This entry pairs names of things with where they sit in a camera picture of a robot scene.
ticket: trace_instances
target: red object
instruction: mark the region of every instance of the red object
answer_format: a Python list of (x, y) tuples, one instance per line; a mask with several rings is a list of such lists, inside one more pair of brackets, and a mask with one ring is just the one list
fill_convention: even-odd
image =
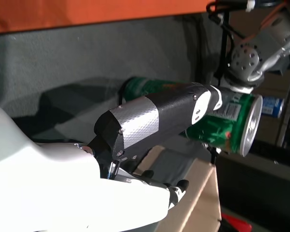
[(226, 214), (221, 214), (223, 219), (226, 219), (228, 223), (230, 223), (234, 228), (236, 228), (239, 232), (251, 232), (252, 226), (245, 221), (237, 219), (235, 217), (231, 217)]
[(210, 0), (0, 0), (0, 33), (204, 12)]

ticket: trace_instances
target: robotic arm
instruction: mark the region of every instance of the robotic arm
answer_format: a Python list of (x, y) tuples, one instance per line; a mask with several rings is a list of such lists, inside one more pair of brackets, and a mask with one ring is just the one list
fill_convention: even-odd
[(218, 109), (222, 93), (192, 83), (136, 99), (103, 114), (88, 146), (35, 144), (0, 109), (0, 232), (115, 232), (162, 220), (188, 182), (169, 186), (119, 165)]
[(222, 86), (250, 93), (264, 73), (290, 55), (290, 1), (278, 5), (261, 23), (259, 31), (233, 49)]

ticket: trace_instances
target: can label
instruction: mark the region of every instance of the can label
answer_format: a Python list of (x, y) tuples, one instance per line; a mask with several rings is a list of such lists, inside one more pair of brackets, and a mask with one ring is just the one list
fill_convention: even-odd
[(262, 114), (279, 117), (282, 110), (283, 99), (274, 97), (263, 97)]
[(241, 107), (242, 106), (237, 103), (228, 103), (209, 115), (228, 119), (231, 121), (237, 121), (238, 115), (241, 111)]

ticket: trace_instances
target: black robotic finger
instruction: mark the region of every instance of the black robotic finger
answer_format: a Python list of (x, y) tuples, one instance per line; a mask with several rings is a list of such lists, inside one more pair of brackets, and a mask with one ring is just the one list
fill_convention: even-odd
[(188, 180), (180, 180), (176, 186), (179, 187), (180, 190), (182, 190), (182, 192), (184, 192), (187, 190), (187, 188), (189, 186), (189, 181)]

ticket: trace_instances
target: screw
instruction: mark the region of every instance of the screw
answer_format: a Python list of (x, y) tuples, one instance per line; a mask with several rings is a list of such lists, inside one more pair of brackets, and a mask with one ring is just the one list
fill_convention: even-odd
[(116, 156), (120, 157), (120, 156), (122, 156), (122, 154), (124, 154), (124, 152), (122, 150), (120, 150), (120, 151), (117, 152)]

